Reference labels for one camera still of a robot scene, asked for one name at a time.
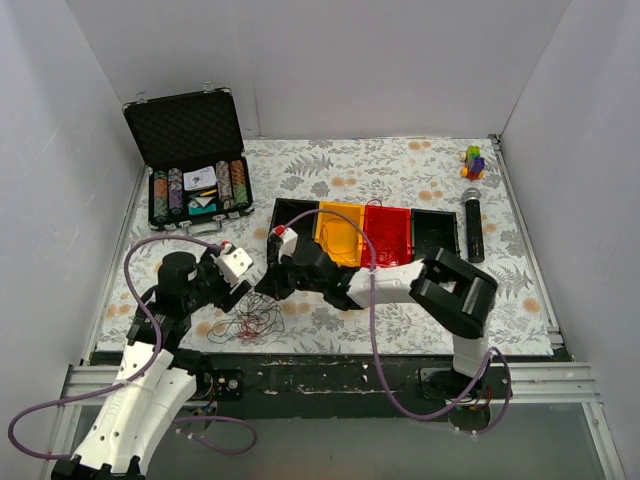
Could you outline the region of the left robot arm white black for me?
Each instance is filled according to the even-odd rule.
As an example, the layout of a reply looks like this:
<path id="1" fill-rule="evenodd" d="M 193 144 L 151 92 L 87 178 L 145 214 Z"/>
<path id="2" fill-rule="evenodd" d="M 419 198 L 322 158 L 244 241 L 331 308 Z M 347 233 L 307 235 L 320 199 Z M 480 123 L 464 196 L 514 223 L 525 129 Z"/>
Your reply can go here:
<path id="1" fill-rule="evenodd" d="M 198 366 L 199 353 L 179 347 L 192 314 L 208 305 L 230 311 L 250 289 L 243 276 L 252 265 L 230 243 L 201 257 L 174 252 L 163 258 L 127 335 L 114 391 L 70 459 L 56 461 L 52 478 L 144 478 L 182 405 L 212 390 L 213 377 Z"/>

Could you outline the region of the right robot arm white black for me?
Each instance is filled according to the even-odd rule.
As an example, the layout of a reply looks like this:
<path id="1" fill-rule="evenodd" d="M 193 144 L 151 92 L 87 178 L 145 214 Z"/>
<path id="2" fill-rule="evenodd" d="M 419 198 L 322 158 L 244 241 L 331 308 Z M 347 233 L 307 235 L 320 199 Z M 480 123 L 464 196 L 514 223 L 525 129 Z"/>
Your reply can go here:
<path id="1" fill-rule="evenodd" d="M 377 268 L 340 266 L 319 244 L 299 240 L 287 229 L 267 243 L 267 270 L 255 291 L 284 300 L 296 291 L 315 292 L 341 310 L 381 304 L 417 304 L 453 338 L 454 389 L 475 397 L 489 384 L 481 365 L 488 350 L 485 325 L 493 310 L 497 281 L 441 248 L 406 265 Z"/>

